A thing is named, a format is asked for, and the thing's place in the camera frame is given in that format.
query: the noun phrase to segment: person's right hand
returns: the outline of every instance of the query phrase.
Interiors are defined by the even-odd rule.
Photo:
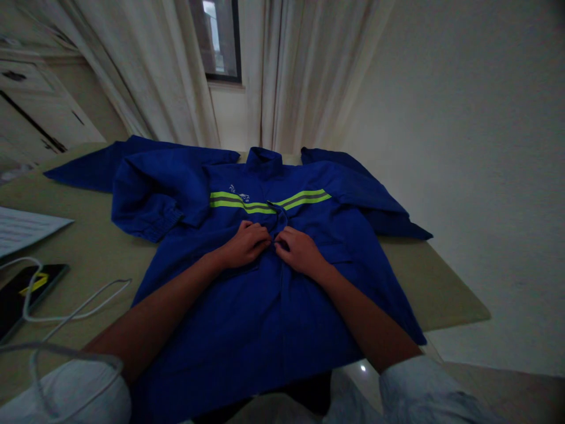
[[[281,242],[285,242],[289,250],[286,250]],[[277,255],[285,261],[292,269],[307,275],[313,280],[320,276],[331,265],[324,259],[316,243],[308,234],[304,234],[292,227],[284,227],[275,238]]]
[[[271,235],[260,223],[242,221],[237,233],[222,247],[209,253],[221,270],[253,262],[271,245]]]

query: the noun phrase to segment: cabinet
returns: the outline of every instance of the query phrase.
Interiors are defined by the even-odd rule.
[[[0,49],[0,171],[106,139],[37,53]]]

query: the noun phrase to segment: window frame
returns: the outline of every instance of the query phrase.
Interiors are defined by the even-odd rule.
[[[242,84],[241,78],[241,45],[240,45],[240,12],[238,9],[238,0],[231,0],[231,15],[234,20],[234,46],[235,46],[235,67],[237,70],[237,77],[231,75],[218,75],[218,74],[206,74],[207,81],[222,81],[222,82],[234,82],[236,84]]]

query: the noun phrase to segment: smartphone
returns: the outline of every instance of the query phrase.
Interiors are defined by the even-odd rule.
[[[50,288],[69,270],[68,265],[44,265],[36,276],[29,301],[29,312],[41,302]],[[37,266],[21,270],[0,290],[0,345],[5,343],[24,322],[22,309],[29,280],[37,271]]]

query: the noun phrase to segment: printed logo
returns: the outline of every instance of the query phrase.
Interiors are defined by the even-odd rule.
[[[230,191],[232,193],[235,193],[235,187],[234,187],[233,184],[230,184]],[[238,194],[238,196],[241,197],[245,203],[249,203],[249,200],[250,200],[249,195],[241,193],[241,194]]]

